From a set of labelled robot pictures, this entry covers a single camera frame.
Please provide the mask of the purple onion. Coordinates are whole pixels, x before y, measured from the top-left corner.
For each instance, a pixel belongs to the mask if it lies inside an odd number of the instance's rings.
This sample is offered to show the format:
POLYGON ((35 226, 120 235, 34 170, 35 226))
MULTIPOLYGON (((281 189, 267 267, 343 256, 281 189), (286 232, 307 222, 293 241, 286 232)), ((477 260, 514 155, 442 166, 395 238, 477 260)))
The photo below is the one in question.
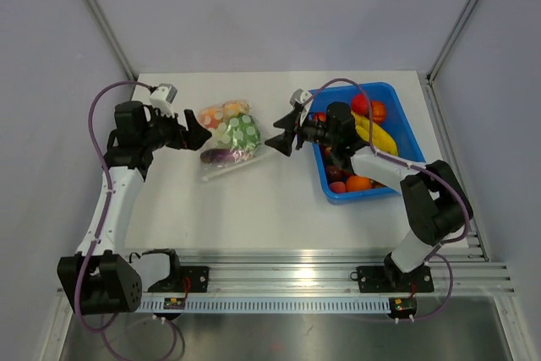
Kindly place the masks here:
POLYGON ((204 164, 219 166, 244 161, 246 154, 244 150, 213 148, 203 151, 199 159, 204 164))

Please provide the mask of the green lettuce head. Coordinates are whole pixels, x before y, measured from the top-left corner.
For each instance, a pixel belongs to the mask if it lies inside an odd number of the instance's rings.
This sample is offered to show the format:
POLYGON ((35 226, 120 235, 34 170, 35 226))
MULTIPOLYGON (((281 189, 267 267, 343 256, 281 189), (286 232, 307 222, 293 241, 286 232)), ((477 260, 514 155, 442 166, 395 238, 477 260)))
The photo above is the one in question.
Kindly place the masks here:
POLYGON ((226 135, 230 138, 231 147, 235 150, 256 150, 261 143, 260 129, 248 114, 239 114, 231 118, 227 124, 226 135))

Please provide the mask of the yellow orange with leaf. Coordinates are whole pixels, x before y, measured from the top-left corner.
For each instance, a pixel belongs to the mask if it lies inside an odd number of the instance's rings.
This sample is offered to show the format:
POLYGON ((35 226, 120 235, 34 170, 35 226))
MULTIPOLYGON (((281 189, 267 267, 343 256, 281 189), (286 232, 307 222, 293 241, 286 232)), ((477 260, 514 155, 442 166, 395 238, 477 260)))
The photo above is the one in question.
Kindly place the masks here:
POLYGON ((225 120, 234 118, 239 114, 249 114, 251 105, 246 100, 227 101, 222 105, 223 117, 225 120))

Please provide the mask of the clear dotted zip top bag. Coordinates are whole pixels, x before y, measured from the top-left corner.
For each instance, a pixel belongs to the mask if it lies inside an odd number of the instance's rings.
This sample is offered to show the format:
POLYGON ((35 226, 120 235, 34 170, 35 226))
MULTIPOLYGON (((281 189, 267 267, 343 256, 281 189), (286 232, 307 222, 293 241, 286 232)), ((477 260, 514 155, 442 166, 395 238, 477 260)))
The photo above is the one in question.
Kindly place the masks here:
POLYGON ((202 181, 220 177, 269 157, 266 129, 245 99, 230 100, 201 109, 198 122, 211 133, 199 151, 202 181))

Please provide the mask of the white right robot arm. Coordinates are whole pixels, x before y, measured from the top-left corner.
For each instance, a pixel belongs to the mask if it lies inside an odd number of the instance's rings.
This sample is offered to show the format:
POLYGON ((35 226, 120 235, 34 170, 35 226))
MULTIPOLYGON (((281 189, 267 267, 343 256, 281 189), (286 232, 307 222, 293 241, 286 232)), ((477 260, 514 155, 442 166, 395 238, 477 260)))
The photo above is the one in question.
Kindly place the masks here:
POLYGON ((265 141, 270 148, 290 156, 305 142, 320 145, 329 149, 331 160, 341 170, 363 175, 401 195, 410 230, 382 265, 357 268, 360 292, 433 292, 428 261, 451 243, 452 233, 466 232, 473 218, 450 165, 442 160, 409 161, 376 148, 370 137, 360 135, 344 102, 332 102, 324 122, 310 120, 306 108, 295 103, 274 126, 282 132, 265 141))

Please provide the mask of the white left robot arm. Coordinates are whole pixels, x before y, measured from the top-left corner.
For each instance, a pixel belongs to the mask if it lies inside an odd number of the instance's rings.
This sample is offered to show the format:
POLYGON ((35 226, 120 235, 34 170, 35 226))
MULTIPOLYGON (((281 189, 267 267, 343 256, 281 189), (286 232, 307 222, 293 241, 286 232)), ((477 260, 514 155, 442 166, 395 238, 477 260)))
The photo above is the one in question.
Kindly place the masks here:
POLYGON ((57 276, 78 316, 134 312, 145 291, 141 275, 120 255, 134 204, 161 148, 199 150, 211 137, 194 112, 168 115, 140 101, 116 105, 115 128, 99 151, 103 178, 85 238, 72 256, 62 257, 57 276))

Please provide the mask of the red apple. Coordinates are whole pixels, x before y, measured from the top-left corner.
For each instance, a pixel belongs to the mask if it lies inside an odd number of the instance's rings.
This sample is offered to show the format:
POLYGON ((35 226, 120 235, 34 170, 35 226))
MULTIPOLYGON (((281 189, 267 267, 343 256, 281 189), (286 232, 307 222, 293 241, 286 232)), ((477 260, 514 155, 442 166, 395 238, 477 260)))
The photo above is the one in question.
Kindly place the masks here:
POLYGON ((369 101, 362 93, 356 94, 352 98, 351 109, 359 116, 366 116, 369 113, 369 101))

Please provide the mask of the dark purple plum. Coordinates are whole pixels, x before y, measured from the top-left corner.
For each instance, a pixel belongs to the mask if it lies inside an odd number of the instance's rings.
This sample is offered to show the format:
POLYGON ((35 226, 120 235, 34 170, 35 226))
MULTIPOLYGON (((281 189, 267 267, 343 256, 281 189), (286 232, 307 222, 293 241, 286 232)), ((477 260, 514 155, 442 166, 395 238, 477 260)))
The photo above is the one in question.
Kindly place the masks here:
POLYGON ((325 175, 328 183, 341 182, 343 180, 343 172, 335 165, 325 167, 325 175))

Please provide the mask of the yellow banana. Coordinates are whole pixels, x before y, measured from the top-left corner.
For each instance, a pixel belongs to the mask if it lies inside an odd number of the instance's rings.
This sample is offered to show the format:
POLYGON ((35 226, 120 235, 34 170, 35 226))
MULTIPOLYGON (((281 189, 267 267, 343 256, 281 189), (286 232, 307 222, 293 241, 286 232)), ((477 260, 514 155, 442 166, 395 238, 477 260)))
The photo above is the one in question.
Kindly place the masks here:
POLYGON ((369 143, 369 129, 372 129, 372 141, 375 148, 384 151, 387 154, 398 156, 398 147, 395 140, 379 126, 377 123, 371 123, 365 116, 359 116, 352 112, 355 120, 355 127, 362 140, 369 143))

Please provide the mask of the orange fruit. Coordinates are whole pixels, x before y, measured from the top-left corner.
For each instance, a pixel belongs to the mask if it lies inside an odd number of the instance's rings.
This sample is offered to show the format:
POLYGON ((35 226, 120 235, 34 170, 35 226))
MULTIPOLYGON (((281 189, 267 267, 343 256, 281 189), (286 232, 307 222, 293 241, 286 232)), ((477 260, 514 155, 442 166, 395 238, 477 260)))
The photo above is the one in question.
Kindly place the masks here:
POLYGON ((356 193, 372 189, 373 184, 370 178, 352 175, 346 181, 346 190, 348 193, 356 193))

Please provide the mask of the small pink peach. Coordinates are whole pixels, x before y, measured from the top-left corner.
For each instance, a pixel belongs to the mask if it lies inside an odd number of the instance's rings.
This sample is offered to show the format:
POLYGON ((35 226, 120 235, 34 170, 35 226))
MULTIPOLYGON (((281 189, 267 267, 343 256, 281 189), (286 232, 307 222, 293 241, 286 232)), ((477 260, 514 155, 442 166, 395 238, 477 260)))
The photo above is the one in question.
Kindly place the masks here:
POLYGON ((333 194, 344 194, 347 192, 347 186, 342 181, 330 183, 329 189, 333 194))

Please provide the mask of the blue plastic bin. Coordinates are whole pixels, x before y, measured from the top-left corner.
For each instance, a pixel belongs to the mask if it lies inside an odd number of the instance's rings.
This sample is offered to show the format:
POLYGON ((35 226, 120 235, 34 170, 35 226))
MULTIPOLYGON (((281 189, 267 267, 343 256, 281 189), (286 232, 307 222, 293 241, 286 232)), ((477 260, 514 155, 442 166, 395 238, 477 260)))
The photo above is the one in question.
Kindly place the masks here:
MULTIPOLYGON (((385 82, 366 83, 360 86, 367 92, 371 101, 381 101, 385 104, 386 118, 381 124, 381 128, 396 142, 399 157, 409 161, 424 162, 423 152, 418 145, 395 89, 385 82)), ((314 98, 309 112, 326 112, 328 105, 334 101, 344 102, 350 105, 357 93, 358 89, 353 85, 329 87, 314 98)), ((345 205, 362 200, 375 200, 398 195, 395 190, 389 187, 345 192, 342 194, 334 193, 329 187, 329 181, 327 180, 325 171, 327 164, 325 158, 322 156, 320 147, 315 144, 312 144, 312 147, 320 185, 330 204, 345 205)))

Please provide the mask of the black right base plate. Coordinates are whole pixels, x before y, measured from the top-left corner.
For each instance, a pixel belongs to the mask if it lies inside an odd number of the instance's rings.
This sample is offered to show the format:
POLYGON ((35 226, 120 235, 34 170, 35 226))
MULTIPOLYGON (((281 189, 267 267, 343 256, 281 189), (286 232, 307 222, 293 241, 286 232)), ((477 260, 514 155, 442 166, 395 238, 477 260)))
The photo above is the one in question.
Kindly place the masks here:
POLYGON ((392 271, 383 265, 361 265, 356 269, 361 293, 433 293, 430 268, 422 265, 409 273, 392 271))

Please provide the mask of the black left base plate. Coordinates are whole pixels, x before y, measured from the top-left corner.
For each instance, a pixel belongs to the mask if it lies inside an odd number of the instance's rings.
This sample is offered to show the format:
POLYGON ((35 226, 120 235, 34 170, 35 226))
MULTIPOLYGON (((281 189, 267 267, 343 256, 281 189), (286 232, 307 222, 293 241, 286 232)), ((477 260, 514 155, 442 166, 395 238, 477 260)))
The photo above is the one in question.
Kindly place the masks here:
POLYGON ((161 279, 147 278, 145 293, 206 293, 208 291, 210 269, 207 266, 182 265, 179 271, 170 271, 161 279))

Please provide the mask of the aluminium rail frame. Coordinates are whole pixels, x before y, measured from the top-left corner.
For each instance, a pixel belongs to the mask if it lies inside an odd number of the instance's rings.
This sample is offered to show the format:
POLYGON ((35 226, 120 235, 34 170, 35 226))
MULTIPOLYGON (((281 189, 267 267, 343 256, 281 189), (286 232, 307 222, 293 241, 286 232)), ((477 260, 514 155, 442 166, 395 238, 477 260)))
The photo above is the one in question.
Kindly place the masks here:
POLYGON ((143 292, 134 312, 167 316, 320 313, 413 317, 418 314, 417 301, 423 298, 443 304, 451 297, 501 297, 515 292, 506 266, 485 260, 478 251, 459 251, 448 260, 435 257, 428 261, 433 293, 361 293, 356 269, 382 264, 353 252, 218 255, 165 249, 123 258, 143 280, 161 279, 182 265, 210 269, 206 293, 143 292))

